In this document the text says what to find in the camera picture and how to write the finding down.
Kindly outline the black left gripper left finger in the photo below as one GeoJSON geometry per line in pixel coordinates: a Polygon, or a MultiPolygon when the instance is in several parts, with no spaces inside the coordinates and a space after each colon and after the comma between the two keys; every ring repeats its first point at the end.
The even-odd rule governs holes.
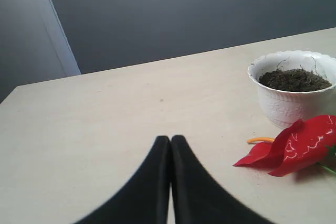
{"type": "Polygon", "coordinates": [[[170,140],[158,136],[128,182],[77,223],[167,223],[170,197],[170,140]]]}

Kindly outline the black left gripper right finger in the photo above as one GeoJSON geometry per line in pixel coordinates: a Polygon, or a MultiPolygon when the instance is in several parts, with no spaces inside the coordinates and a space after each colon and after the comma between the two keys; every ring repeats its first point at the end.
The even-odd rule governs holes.
{"type": "Polygon", "coordinates": [[[199,162],[186,138],[171,139],[176,223],[271,223],[229,194],[199,162]]]}

